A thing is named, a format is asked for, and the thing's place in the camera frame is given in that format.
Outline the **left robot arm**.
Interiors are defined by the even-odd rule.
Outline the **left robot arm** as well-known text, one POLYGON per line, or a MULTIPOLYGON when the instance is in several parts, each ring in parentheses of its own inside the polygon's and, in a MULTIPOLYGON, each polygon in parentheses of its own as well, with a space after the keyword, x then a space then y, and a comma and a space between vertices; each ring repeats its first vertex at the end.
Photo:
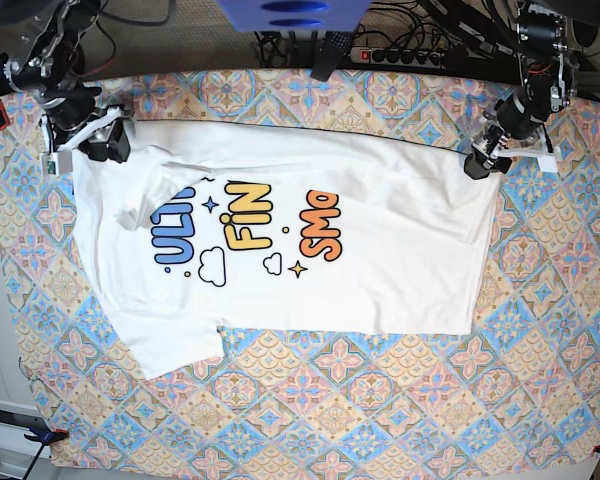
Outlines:
POLYGON ((520 85, 483 112, 464 172, 473 180, 505 174, 518 157, 537 160, 544 173, 557 173, 568 153, 553 142, 546 122, 570 106, 579 63, 568 44, 568 20, 537 1, 520 1, 506 22, 493 1, 487 10, 518 62, 520 85))

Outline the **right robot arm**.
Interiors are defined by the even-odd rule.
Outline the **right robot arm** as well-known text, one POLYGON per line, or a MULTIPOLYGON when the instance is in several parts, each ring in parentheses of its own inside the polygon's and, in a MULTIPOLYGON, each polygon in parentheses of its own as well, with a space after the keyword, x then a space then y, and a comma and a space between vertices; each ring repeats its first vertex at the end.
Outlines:
POLYGON ((130 110, 122 104, 100 106, 102 89, 83 82, 81 40, 91 28, 101 28, 102 7, 101 1, 60 1, 45 17, 45 28, 27 56, 12 57, 0 69, 9 93, 29 93, 42 108, 40 162, 47 175, 71 172, 76 152, 118 164, 131 152, 126 131, 130 110))

